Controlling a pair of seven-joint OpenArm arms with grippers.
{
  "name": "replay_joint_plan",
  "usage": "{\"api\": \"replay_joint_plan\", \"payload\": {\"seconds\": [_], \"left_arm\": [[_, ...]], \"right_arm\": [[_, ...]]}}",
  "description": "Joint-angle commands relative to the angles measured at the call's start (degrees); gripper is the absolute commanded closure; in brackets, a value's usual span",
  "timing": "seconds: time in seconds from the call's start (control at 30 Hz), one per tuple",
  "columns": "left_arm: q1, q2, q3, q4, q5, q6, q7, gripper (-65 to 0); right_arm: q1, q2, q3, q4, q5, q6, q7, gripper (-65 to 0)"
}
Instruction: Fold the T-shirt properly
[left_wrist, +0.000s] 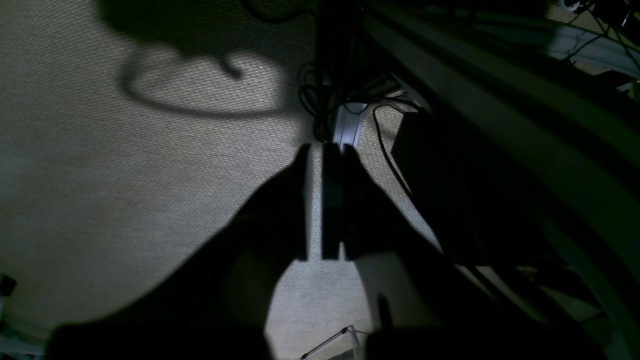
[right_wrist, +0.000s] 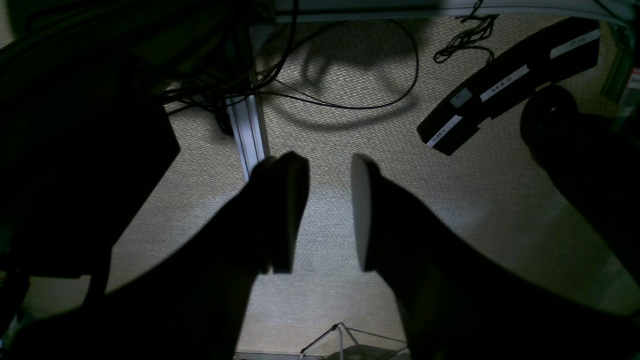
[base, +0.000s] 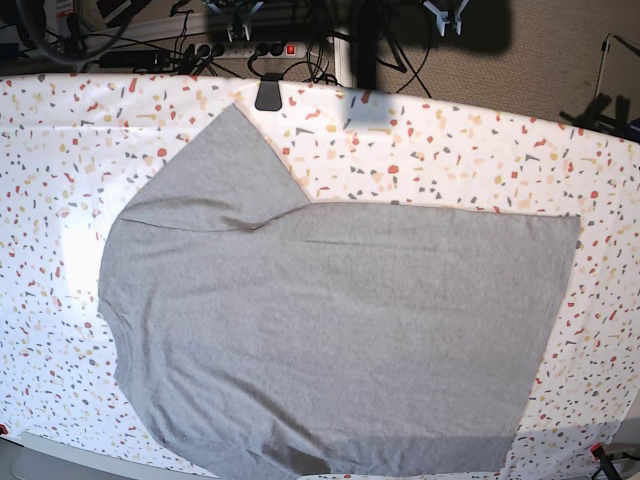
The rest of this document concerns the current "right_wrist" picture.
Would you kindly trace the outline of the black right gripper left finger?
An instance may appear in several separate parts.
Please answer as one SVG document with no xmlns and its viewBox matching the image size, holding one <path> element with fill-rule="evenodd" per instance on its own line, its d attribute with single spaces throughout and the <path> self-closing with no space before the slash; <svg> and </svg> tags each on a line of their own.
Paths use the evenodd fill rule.
<svg viewBox="0 0 640 360">
<path fill-rule="evenodd" d="M 253 284 L 293 270 L 309 160 L 270 156 L 194 237 L 103 300 L 32 322 L 12 360 L 231 360 Z"/>
</svg>

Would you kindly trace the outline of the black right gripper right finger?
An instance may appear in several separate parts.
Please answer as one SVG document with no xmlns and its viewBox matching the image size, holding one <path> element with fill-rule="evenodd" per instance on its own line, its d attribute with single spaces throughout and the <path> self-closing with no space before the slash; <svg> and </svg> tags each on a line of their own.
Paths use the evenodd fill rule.
<svg viewBox="0 0 640 360">
<path fill-rule="evenodd" d="M 414 360 L 637 360 L 639 326 L 518 276 L 462 240 L 418 197 L 355 153 L 359 266 L 397 302 Z"/>
</svg>

